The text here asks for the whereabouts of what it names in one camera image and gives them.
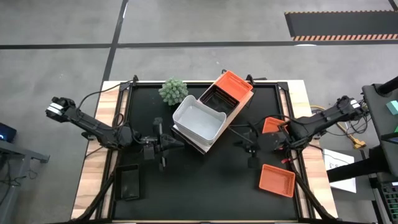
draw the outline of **yellow striped edge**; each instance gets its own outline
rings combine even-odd
[[[299,35],[293,41],[342,41],[342,40],[396,40],[398,34],[358,34],[358,35]]]
[[[394,10],[357,10],[357,11],[301,11],[301,12],[285,12],[285,14],[301,14],[301,13],[352,13],[352,12],[398,12]]]

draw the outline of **white plastic bin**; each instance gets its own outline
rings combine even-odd
[[[189,95],[174,112],[173,120],[181,132],[204,145],[210,145],[221,131],[226,114],[209,108]]]

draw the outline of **wooden table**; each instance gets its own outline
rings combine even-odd
[[[191,81],[191,82],[209,82],[209,81]],[[303,80],[278,80],[278,81],[256,81],[256,82],[287,82],[289,85],[290,100],[292,102],[293,112],[296,118],[301,116],[311,116],[310,103],[308,101],[307,91],[305,89]],[[103,90],[117,85],[120,81],[108,81],[103,83]],[[99,97],[99,103],[95,118],[112,125],[112,120],[115,112],[116,101],[118,98],[119,87],[110,91],[104,92]],[[284,111],[287,111],[287,103],[284,92],[281,91],[281,99]],[[123,99],[121,112],[124,111],[126,98]],[[314,145],[319,145],[318,141],[311,142]],[[91,141],[87,147],[87,154],[99,148],[100,145],[96,141]],[[76,193],[76,199],[72,210],[71,218],[79,217],[86,209],[86,207],[93,201],[95,195],[100,191],[101,180],[103,177],[105,159],[107,149],[101,149],[98,152],[88,157],[81,171],[80,183]],[[319,202],[326,208],[326,210],[337,217],[337,211],[333,195],[331,193],[328,176],[326,174],[325,165],[323,163],[322,152],[314,147],[307,147],[303,151],[303,159],[305,163],[305,170],[307,171],[308,183],[311,191],[314,193]],[[300,201],[302,204],[303,216],[308,217],[308,210],[304,193],[300,191]],[[103,217],[106,217],[109,206],[111,190],[105,196],[103,206]]]

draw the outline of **white paper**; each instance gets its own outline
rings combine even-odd
[[[334,152],[327,149],[323,150],[323,160],[325,161],[326,170],[345,166],[355,162],[353,156],[347,156],[342,153]],[[330,186],[337,189],[356,193],[355,178],[333,182],[330,183]]]

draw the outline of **black table surface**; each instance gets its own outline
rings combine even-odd
[[[189,88],[198,98],[205,87]],[[238,114],[234,124],[259,121],[269,114],[280,114],[275,87],[255,88],[252,101]],[[171,108],[162,102],[157,89],[134,91],[129,117],[137,131],[152,134],[155,117],[163,117],[164,132],[171,134],[174,124]],[[243,133],[245,128],[237,131]],[[166,170],[156,161],[140,165],[140,199],[117,201],[114,219],[119,220],[296,220],[294,198],[260,190],[260,169],[249,169],[250,156],[240,147],[236,135],[226,130],[205,155],[192,147],[171,151]],[[261,164],[286,169],[283,155],[260,152]],[[142,161],[125,152],[121,165]]]
[[[383,97],[376,93],[373,86],[364,86],[362,91],[369,108],[378,138],[383,134],[393,133],[398,126],[398,116],[392,115],[386,104],[398,100],[398,90],[394,90],[389,97]],[[386,156],[391,174],[398,176],[398,144],[380,141]]]

